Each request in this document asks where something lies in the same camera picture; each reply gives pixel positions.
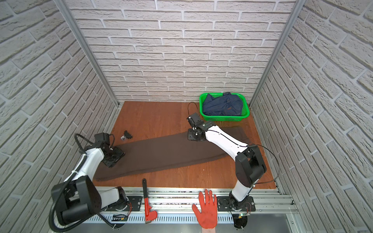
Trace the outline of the red gloved hand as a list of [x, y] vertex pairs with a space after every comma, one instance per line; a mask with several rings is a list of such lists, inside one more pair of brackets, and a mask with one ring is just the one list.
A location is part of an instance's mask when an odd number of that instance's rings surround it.
[[204, 190], [204, 194], [199, 192], [198, 200], [200, 209], [196, 204], [192, 205], [192, 210], [202, 227], [202, 233], [215, 233], [218, 223], [217, 197], [211, 190]]

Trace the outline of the brown trousers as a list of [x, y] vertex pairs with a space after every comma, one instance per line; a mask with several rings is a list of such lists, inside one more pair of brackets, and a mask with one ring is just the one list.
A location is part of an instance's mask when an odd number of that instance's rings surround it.
[[125, 155], [111, 168], [100, 163], [94, 180], [108, 181], [119, 177], [206, 163], [228, 154], [208, 141], [191, 141], [179, 133], [117, 146]]

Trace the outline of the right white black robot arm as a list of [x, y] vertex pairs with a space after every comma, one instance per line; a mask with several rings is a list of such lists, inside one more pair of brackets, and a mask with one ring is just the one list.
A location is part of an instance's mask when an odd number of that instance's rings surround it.
[[209, 141], [225, 151], [235, 161], [235, 174], [238, 179], [230, 197], [236, 203], [247, 199], [254, 185], [266, 173], [263, 156], [257, 145], [250, 146], [238, 141], [211, 121], [189, 122], [188, 140]]

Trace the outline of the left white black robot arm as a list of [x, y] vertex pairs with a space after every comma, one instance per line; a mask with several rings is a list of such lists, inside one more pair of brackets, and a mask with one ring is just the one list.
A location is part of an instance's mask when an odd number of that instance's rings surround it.
[[93, 176], [104, 158], [101, 148], [87, 149], [70, 176], [52, 188], [49, 226], [53, 231], [68, 231], [106, 208], [129, 205], [120, 186], [100, 193], [93, 184]]

